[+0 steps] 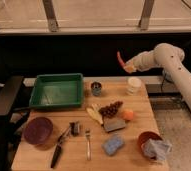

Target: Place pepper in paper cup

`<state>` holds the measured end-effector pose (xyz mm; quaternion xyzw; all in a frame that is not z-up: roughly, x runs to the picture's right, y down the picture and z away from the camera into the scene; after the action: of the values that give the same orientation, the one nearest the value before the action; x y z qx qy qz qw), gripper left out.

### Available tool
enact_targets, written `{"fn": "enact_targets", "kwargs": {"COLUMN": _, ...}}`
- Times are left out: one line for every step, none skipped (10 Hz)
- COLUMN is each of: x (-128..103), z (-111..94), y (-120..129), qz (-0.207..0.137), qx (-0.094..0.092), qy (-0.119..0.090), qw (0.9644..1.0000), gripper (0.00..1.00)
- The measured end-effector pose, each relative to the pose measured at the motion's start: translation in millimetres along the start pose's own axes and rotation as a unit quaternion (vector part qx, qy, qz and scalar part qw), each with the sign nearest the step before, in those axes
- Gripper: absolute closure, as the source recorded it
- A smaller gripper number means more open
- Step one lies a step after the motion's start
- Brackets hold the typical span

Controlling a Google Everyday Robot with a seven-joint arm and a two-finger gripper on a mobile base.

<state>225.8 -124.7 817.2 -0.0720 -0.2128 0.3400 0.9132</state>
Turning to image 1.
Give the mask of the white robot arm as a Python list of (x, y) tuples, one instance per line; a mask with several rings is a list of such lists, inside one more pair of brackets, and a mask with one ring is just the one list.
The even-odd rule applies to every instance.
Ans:
[(162, 67), (170, 75), (191, 110), (191, 73), (182, 64), (184, 56), (181, 48), (161, 43), (151, 51), (132, 57), (122, 67), (128, 73)]

